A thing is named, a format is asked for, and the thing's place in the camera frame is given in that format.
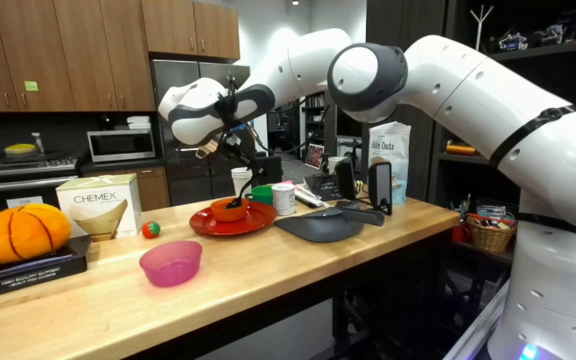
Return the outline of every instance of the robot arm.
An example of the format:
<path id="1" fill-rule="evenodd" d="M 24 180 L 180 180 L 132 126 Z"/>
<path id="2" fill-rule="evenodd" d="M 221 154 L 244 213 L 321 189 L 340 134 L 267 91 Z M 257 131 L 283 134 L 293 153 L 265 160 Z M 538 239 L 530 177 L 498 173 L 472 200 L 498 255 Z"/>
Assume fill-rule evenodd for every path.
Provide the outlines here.
<path id="1" fill-rule="evenodd" d="M 159 112 L 179 141 L 205 146 L 221 132 L 326 87 L 334 103 L 362 123 L 386 119 L 399 104 L 413 105 L 534 196 L 538 215 L 558 216 L 576 227 L 573 104 L 441 36 L 423 37 L 405 53 L 349 44 L 345 32 L 329 29 L 266 57 L 235 93 L 230 120 L 222 120 L 217 106 L 227 92 L 211 79 L 171 88 Z"/>

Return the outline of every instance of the stainless steel refrigerator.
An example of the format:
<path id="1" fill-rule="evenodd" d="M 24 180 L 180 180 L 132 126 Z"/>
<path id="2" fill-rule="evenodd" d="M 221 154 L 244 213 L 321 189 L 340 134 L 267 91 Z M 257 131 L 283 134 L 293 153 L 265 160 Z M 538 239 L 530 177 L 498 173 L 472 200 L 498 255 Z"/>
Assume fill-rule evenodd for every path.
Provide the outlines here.
<path id="1" fill-rule="evenodd" d="M 153 60 L 151 62 L 157 105 L 170 87 L 182 87 L 199 78 L 212 78 L 224 87 L 228 86 L 228 75 L 235 76 L 241 86 L 250 75 L 248 66 L 232 64 L 200 63 L 196 61 Z M 162 148 L 166 157 L 167 181 L 171 205 L 195 203 L 208 199 L 223 198 L 234 194 L 231 169 L 240 167 L 236 160 L 225 160 L 213 153 L 208 161 L 195 156 L 196 147 L 181 144 L 174 138 L 170 123 L 158 116 Z M 236 130 L 244 150 L 254 155 L 255 144 L 245 130 Z"/>

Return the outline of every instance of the red plate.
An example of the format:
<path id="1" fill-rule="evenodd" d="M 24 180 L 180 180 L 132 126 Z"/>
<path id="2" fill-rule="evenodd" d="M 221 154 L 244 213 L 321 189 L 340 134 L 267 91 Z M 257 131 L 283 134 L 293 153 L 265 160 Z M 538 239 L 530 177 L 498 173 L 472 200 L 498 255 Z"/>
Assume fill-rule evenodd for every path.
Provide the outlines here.
<path id="1" fill-rule="evenodd" d="M 250 231 L 259 230 L 273 222 L 277 212 L 267 203 L 251 201 L 248 205 L 246 217 L 233 222 L 221 222 L 215 219 L 213 210 L 206 207 L 190 218 L 190 227 L 199 234 L 217 235 L 240 235 Z"/>

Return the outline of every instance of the plush pumpkin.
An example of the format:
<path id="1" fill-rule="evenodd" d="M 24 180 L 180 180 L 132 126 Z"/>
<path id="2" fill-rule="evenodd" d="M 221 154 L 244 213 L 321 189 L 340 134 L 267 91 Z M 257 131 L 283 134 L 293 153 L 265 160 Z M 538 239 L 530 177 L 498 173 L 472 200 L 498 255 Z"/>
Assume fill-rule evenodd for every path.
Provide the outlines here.
<path id="1" fill-rule="evenodd" d="M 0 264 L 52 253 L 71 235 L 71 224 L 58 208 L 29 203 L 0 211 Z"/>

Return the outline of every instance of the microwave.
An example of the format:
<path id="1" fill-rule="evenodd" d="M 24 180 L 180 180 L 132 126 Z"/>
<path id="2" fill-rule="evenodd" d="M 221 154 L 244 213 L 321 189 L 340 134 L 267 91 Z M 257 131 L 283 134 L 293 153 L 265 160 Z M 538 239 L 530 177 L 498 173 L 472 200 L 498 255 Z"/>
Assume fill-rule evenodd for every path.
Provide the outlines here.
<path id="1" fill-rule="evenodd" d="M 153 130 L 107 130 L 87 132 L 93 162 L 155 157 Z"/>

